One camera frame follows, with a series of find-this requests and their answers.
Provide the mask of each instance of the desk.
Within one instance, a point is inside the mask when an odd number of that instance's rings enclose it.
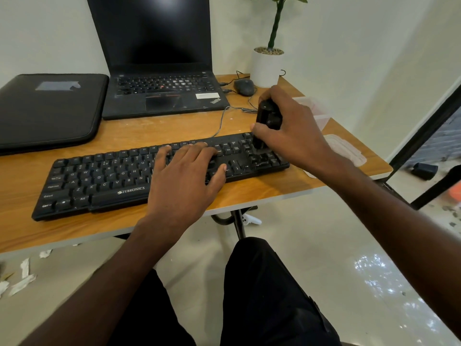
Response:
[[[234,77],[222,75],[218,81],[228,82]],[[284,78],[280,78],[279,85],[292,97],[303,96]],[[263,91],[258,89],[252,98],[255,105]],[[250,107],[246,97],[230,93],[228,99],[232,106]],[[139,205],[102,214],[33,221],[30,216],[56,159],[211,137],[219,128],[221,114],[222,111],[211,111],[102,121],[96,138],[87,144],[0,157],[0,258],[18,250],[37,252],[128,233],[144,215],[145,205]],[[228,110],[219,135],[249,132],[255,119],[255,114]],[[330,119],[323,133],[338,135],[358,148],[367,158],[361,170],[371,178],[384,178],[392,171],[389,164],[335,120]],[[292,165],[279,173],[226,184],[205,215],[298,197],[323,186]]]

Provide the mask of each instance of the potted plant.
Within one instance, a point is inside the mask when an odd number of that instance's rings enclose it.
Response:
[[[279,48],[274,48],[277,30],[279,28],[280,15],[284,9],[286,0],[273,0],[277,3],[274,26],[271,38],[267,47],[257,47],[253,51],[251,80],[259,87],[270,87],[277,85],[283,64],[284,52]]]

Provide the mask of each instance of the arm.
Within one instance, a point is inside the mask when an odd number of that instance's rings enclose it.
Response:
[[[354,211],[424,301],[461,338],[461,240],[387,193],[333,152],[309,108],[278,86],[271,97],[283,115],[280,131],[255,124],[254,134],[292,164],[317,176]]]
[[[182,147],[165,166],[158,151],[147,213],[122,247],[21,345],[105,345],[141,282],[213,202],[225,183],[221,166],[205,186],[214,148]]]

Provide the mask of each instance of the white wall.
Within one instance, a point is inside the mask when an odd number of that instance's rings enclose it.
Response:
[[[215,73],[248,71],[275,3],[210,1]],[[432,2],[287,0],[276,40],[287,79],[353,129]],[[0,61],[0,85],[20,73],[108,72],[86,0],[0,0]]]
[[[461,84],[461,0],[437,0],[354,133],[390,161]]]

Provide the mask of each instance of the white flower pot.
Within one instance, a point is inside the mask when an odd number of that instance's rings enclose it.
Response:
[[[271,55],[253,51],[250,79],[258,87],[277,85],[282,73],[284,54]]]

